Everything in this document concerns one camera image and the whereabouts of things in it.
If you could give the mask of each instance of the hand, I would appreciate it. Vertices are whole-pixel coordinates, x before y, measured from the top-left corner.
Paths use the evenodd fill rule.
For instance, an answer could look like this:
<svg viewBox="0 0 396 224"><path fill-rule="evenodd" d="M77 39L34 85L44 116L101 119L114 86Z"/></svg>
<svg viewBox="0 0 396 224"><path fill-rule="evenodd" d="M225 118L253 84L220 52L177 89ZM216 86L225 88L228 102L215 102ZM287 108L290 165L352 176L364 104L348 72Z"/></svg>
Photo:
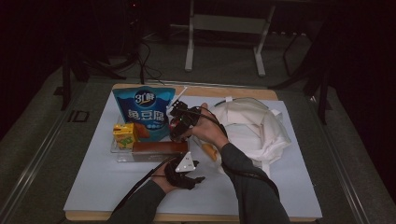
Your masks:
<svg viewBox="0 0 396 224"><path fill-rule="evenodd" d="M215 116L207 110L207 103L203 103L201 107L201 114L212 119L216 119ZM199 139L214 145L218 150L221 150L224 145L230 142L218 124L203 116L198 119L198 122L194 127L188 129L181 136L188 137L192 134L197 136Z"/></svg>
<svg viewBox="0 0 396 224"><path fill-rule="evenodd" d="M163 189L163 192L165 192L165 193L169 193L170 191L172 191L174 189L178 189L178 187L171 185L166 180L165 167L167 164L168 164L168 162L165 163L164 165L162 165L160 168L158 168L158 170L156 170L154 172L154 174L152 174L152 176L151 176L151 180L154 181L158 186L160 186L160 188Z"/></svg>

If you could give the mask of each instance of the small juice box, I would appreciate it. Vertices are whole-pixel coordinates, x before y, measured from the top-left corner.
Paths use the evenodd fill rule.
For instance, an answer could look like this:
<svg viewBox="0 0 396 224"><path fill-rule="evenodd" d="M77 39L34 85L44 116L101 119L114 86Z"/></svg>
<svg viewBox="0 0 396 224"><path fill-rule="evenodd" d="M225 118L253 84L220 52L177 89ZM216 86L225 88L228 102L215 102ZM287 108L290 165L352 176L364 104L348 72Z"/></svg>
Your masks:
<svg viewBox="0 0 396 224"><path fill-rule="evenodd" d="M134 142L139 141L137 130L133 123L115 124L113 135L119 148L132 148Z"/></svg>

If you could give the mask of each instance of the white cloth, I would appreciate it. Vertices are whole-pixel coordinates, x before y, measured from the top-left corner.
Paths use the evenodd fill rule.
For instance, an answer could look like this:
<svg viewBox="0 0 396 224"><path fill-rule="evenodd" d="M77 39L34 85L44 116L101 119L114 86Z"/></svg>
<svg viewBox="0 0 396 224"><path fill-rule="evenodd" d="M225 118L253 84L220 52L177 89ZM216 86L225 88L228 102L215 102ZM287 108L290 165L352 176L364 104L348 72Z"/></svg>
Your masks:
<svg viewBox="0 0 396 224"><path fill-rule="evenodd" d="M210 111L224 125L230 142L270 176L270 164L279 160L291 143L281 113L254 98L227 99Z"/></svg>

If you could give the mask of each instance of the small black object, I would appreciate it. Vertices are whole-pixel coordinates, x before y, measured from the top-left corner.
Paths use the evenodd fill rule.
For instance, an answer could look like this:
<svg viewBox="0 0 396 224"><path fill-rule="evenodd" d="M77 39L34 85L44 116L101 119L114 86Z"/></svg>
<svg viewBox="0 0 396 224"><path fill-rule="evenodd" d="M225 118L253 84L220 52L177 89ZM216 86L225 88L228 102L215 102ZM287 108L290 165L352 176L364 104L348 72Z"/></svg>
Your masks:
<svg viewBox="0 0 396 224"><path fill-rule="evenodd" d="M198 161L193 161L194 166L198 165ZM165 167L166 180L173 186L181 189L193 189L195 184L201 183L205 178L203 176L190 178L186 176L189 172L177 173L176 168L180 164L180 160L172 160Z"/></svg>
<svg viewBox="0 0 396 224"><path fill-rule="evenodd" d="M201 116L199 107L188 109L187 105L181 101L175 101L170 114L174 117L170 122L170 138L172 141L181 141L180 136L186 132L190 126L197 124Z"/></svg>
<svg viewBox="0 0 396 224"><path fill-rule="evenodd" d="M89 117L89 111L72 110L67 122L87 122Z"/></svg>

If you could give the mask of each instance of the blue snack bag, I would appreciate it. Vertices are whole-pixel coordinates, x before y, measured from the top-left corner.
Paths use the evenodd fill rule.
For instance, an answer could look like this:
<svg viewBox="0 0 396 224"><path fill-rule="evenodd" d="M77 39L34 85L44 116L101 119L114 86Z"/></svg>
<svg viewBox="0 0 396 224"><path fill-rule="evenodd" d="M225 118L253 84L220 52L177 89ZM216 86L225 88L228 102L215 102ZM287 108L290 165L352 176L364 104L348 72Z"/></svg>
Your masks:
<svg viewBox="0 0 396 224"><path fill-rule="evenodd" d="M134 123L141 142L158 142L169 135L166 107L175 96L173 88L113 89L125 123Z"/></svg>

